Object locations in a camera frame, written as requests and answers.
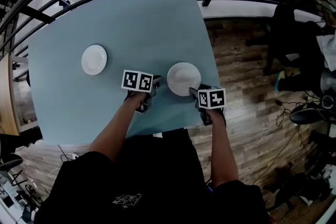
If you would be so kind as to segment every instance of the white plate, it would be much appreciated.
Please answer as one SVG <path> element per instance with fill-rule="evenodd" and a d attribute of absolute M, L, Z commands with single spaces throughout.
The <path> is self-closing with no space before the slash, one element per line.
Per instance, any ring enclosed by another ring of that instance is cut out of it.
<path fill-rule="evenodd" d="M 82 67 L 85 73 L 97 75 L 103 71 L 107 62 L 107 54 L 100 45 L 91 45 L 82 55 Z"/>
<path fill-rule="evenodd" d="M 200 87 L 201 74 L 191 63 L 179 62 L 168 71 L 167 84 L 173 93 L 188 96 L 190 87 L 196 90 Z"/>

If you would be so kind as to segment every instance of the forearm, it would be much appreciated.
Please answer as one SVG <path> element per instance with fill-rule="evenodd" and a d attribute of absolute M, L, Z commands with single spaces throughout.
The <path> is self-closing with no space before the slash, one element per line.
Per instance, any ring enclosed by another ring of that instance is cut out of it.
<path fill-rule="evenodd" d="M 132 100 L 127 99 L 116 112 L 113 119 L 92 142 L 89 151 L 100 152 L 114 162 L 125 140 L 134 111 L 135 106 Z"/>
<path fill-rule="evenodd" d="M 212 122 L 211 177 L 214 187 L 217 187 L 222 183 L 238 180 L 238 169 L 224 119 L 220 114 L 215 114 L 212 116 Z"/>

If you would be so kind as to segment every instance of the black t-shirt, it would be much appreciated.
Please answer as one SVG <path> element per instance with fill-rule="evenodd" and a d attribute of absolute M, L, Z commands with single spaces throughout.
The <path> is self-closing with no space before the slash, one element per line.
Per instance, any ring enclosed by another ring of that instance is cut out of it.
<path fill-rule="evenodd" d="M 130 138 L 115 163 L 98 152 L 64 162 L 34 223 L 211 218 L 258 224 L 269 219 L 257 186 L 233 181 L 210 191 L 188 134 L 179 131 Z"/>

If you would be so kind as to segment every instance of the floor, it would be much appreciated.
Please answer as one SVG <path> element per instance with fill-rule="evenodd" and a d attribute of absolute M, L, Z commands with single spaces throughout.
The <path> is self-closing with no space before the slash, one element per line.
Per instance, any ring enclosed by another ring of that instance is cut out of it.
<path fill-rule="evenodd" d="M 208 22 L 207 29 L 212 43 L 221 85 L 226 89 L 227 132 L 230 144 L 239 169 L 239 178 L 245 184 L 264 185 L 272 182 L 276 176 L 275 167 L 293 163 L 292 173 L 304 172 L 305 156 L 313 149 L 308 145 L 308 136 L 314 126 L 300 126 L 291 123 L 285 116 L 277 124 L 282 108 L 275 100 L 283 102 L 304 102 L 302 92 L 274 91 L 276 73 L 281 69 L 275 62 L 270 76 L 264 76 L 267 47 L 246 47 L 245 40 L 261 35 L 263 31 L 252 21 L 229 20 L 224 22 Z M 295 104 L 286 104 L 293 109 Z M 203 168 L 204 178 L 208 180 L 211 173 L 211 127 L 199 126 L 189 129 L 190 137 L 197 150 Z M 65 153 L 83 154 L 88 145 L 61 145 Z M 56 179 L 61 150 L 58 146 L 46 146 L 38 141 L 29 148 L 19 149 L 25 162 L 20 168 L 23 177 L 28 177 L 36 184 L 37 191 L 45 199 Z M 278 155 L 272 167 L 270 164 Z M 275 195 L 262 189 L 266 206 L 274 204 Z M 325 202 L 315 202 L 309 207 L 300 199 L 295 199 L 296 208 L 286 214 L 286 205 L 274 210 L 271 214 L 277 223 L 312 223 L 326 208 L 333 197 Z"/>

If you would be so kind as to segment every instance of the sneaker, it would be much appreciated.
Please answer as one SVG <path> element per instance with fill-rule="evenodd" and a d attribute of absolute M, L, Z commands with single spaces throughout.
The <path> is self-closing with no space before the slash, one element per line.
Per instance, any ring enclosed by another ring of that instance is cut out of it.
<path fill-rule="evenodd" d="M 276 78 L 276 82 L 275 82 L 275 86 L 274 86 L 276 92 L 280 92 L 280 91 L 278 90 L 278 87 L 279 87 L 279 80 L 280 80 L 280 79 L 284 79 L 284 78 L 286 78 L 286 73 L 285 73 L 284 71 L 280 71 L 280 72 L 277 74 L 277 78 Z"/>

